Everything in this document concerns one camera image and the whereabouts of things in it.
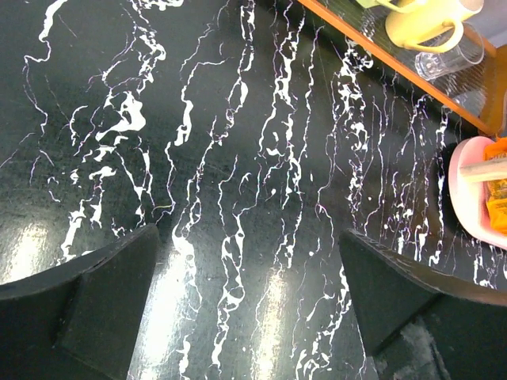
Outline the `orange candy bag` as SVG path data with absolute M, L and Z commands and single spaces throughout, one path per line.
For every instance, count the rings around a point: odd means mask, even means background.
M 485 148 L 483 159 L 489 161 L 495 158 L 506 158 L 506 138 L 500 138 Z M 486 187 L 488 191 L 486 207 L 490 216 L 490 226 L 493 230 L 506 235 L 506 179 L 487 181 Z

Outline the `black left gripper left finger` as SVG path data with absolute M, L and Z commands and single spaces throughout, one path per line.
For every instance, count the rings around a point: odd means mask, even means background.
M 1 286 L 3 379 L 125 379 L 158 255 L 155 225 Z

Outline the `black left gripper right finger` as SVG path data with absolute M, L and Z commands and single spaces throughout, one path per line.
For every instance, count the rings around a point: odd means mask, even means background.
M 365 354 L 381 379 L 504 379 L 506 293 L 345 230 L 339 251 Z

